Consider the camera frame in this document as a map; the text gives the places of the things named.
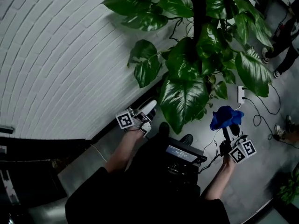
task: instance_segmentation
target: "concrete floor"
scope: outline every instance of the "concrete floor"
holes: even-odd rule
[[[285,16],[285,10],[274,3],[268,13],[267,22],[270,24],[274,32],[278,23]],[[262,45],[259,41],[252,39],[250,43],[255,47],[256,51],[260,51]],[[274,70],[284,59],[286,51],[280,54],[269,63],[269,68]],[[246,97],[253,100],[259,109],[260,113],[265,117],[271,129],[274,131],[276,123],[283,125],[286,115],[291,115],[293,121],[299,123],[298,103],[299,96],[296,91],[299,85],[299,60],[279,79],[273,81],[273,85],[277,89],[281,97],[281,110],[278,115],[269,114],[260,100],[250,91],[246,91]],[[208,109],[207,115],[202,121],[195,120],[184,126],[180,135],[176,135],[171,131],[170,136],[180,139],[187,133],[194,136],[193,147],[203,149],[210,143],[216,131],[211,131],[209,124],[212,120],[213,111],[217,111],[222,105],[230,105],[232,108],[237,108],[236,102],[236,86],[228,85],[229,100],[214,100],[212,109]],[[275,91],[270,88],[268,98],[263,98],[264,103],[272,112],[276,112],[279,108],[278,97]],[[270,133],[266,124],[262,121],[259,127],[253,125],[253,117],[256,110],[249,102],[245,102],[240,108],[245,116],[242,119],[242,129],[249,135],[253,141],[257,154],[238,165],[233,174],[229,185],[222,197],[228,217],[231,224],[240,224],[254,215],[266,202],[272,198],[272,193],[269,191],[271,179],[278,171],[290,171],[299,161],[299,150],[292,148],[286,144],[268,140]],[[159,124],[164,121],[163,114],[157,108],[157,114],[153,120],[153,129],[150,135],[154,135],[159,127]],[[118,127],[111,130],[97,144],[96,147],[101,151],[106,159],[116,149],[118,143],[123,136],[123,131]],[[224,140],[222,131],[215,136],[218,145]],[[205,156],[208,160],[205,164],[209,164],[211,159],[215,157],[216,146],[211,144],[205,150]],[[59,179],[70,196],[86,179],[88,179],[99,167],[103,166],[105,161],[90,147],[80,157],[78,157],[71,165],[59,174]],[[198,185],[202,190],[212,180],[219,167],[221,166],[222,158],[218,158],[209,169],[203,171],[199,175]],[[41,207],[30,209],[29,212],[33,216],[36,223],[66,223],[64,213],[64,203],[66,199],[59,200],[55,203],[50,203]]]

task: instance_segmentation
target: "white brick wall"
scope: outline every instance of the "white brick wall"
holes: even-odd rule
[[[173,22],[131,30],[102,1],[0,0],[0,125],[15,129],[0,136],[91,139],[150,88],[138,88],[129,52],[142,38],[173,45]]]

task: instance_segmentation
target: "person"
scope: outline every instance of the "person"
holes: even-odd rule
[[[134,145],[144,135],[130,128],[105,167],[99,168],[67,200],[68,223],[192,221],[194,217],[200,223],[228,224],[220,198],[235,169],[232,158],[224,156],[220,170],[202,195],[196,188],[197,181],[174,189],[161,168],[168,146],[167,133],[169,126],[162,123],[159,133],[141,146],[126,170]],[[192,140],[188,134],[180,141],[190,145]]]
[[[299,125],[296,125],[292,122],[290,115],[286,116],[285,119],[285,129],[280,125],[275,125],[275,134],[274,138],[276,140],[288,140],[291,143],[296,143],[299,141]]]
[[[262,61],[267,64],[271,58],[278,56],[289,48],[283,62],[274,70],[273,76],[278,78],[294,64],[299,56],[299,0],[295,0],[289,8],[293,17],[285,24],[279,35],[278,42],[273,44],[273,50],[264,47],[262,49]]]

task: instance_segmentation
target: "power outlet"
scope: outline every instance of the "power outlet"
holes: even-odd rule
[[[243,99],[245,97],[245,89],[243,86],[238,86],[238,103],[244,104],[245,100]]]

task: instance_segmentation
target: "sneaker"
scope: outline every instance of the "sneaker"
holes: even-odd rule
[[[274,76],[274,78],[278,78],[280,76],[280,73],[277,70],[275,70],[273,72],[273,76]]]
[[[267,48],[264,47],[264,48],[262,49],[262,56],[263,56],[262,61],[263,61],[265,64],[268,64],[268,62],[269,62],[269,58],[266,57],[266,53],[267,53],[267,52],[268,52]]]
[[[163,137],[169,137],[169,125],[166,122],[162,122],[159,126],[159,134],[162,135]]]
[[[186,134],[183,138],[181,138],[180,142],[190,146],[193,143],[193,136],[192,134]]]
[[[284,140],[283,135],[285,134],[285,130],[278,124],[275,125],[275,134],[279,136],[281,140]]]
[[[290,115],[287,115],[286,116],[286,119],[285,119],[285,129],[288,133],[292,133],[294,132],[294,127],[295,127],[295,124],[292,122],[292,118]]]

